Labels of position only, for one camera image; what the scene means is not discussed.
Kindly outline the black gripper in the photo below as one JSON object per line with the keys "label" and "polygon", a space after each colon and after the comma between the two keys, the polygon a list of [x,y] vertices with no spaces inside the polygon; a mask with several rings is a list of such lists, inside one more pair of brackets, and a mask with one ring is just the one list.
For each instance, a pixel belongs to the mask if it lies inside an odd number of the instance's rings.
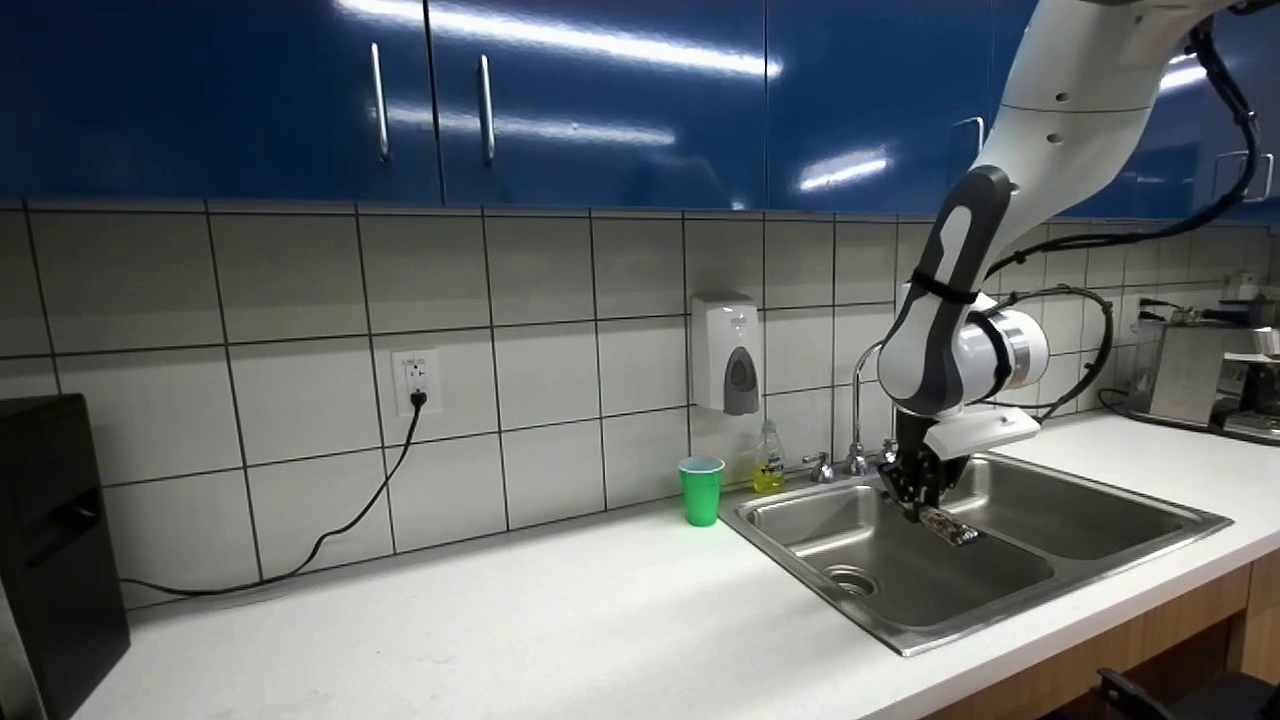
{"label": "black gripper", "polygon": [[898,456],[898,491],[909,505],[934,507],[939,496],[961,482],[961,462],[939,462],[928,448],[910,448]]}

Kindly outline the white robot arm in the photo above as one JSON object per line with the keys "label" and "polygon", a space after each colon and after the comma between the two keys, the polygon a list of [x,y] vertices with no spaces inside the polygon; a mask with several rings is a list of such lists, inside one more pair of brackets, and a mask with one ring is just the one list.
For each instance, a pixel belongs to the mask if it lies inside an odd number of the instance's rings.
{"label": "white robot arm", "polygon": [[1162,64],[1203,42],[1232,0],[1036,0],[996,123],[944,200],[909,297],[880,344],[877,380],[909,442],[886,473],[909,507],[934,505],[953,462],[1036,432],[988,408],[1017,357],[981,281],[1054,211],[1119,175],[1149,128]]}

